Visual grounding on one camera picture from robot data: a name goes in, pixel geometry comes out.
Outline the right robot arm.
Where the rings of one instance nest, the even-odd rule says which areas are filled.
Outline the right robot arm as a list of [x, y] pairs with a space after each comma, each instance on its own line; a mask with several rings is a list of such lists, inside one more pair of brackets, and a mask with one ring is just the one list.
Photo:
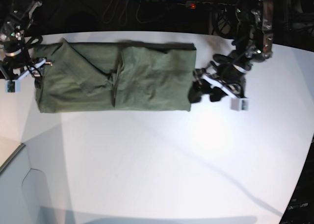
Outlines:
[[34, 11], [43, 0], [13, 0], [8, 15], [0, 26], [0, 49], [4, 59], [0, 61], [0, 78], [5, 80], [5, 92], [19, 91], [20, 81], [27, 75], [35, 80], [35, 87], [42, 82], [43, 68], [52, 65], [44, 57], [32, 58], [29, 50], [39, 46], [43, 37], [33, 36], [25, 40], [25, 33], [34, 20]]

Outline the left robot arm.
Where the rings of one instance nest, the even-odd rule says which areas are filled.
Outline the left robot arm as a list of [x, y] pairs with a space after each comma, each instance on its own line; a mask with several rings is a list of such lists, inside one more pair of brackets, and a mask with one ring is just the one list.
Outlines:
[[253, 63], [272, 57], [274, 0], [237, 0], [232, 9], [229, 34], [222, 32], [218, 17], [222, 10], [212, 12], [212, 27], [220, 37], [232, 39], [235, 47], [228, 55], [215, 54], [205, 68], [196, 69], [188, 99], [198, 103], [208, 95], [211, 102], [231, 98], [235, 111], [248, 110], [245, 96], [246, 78]]

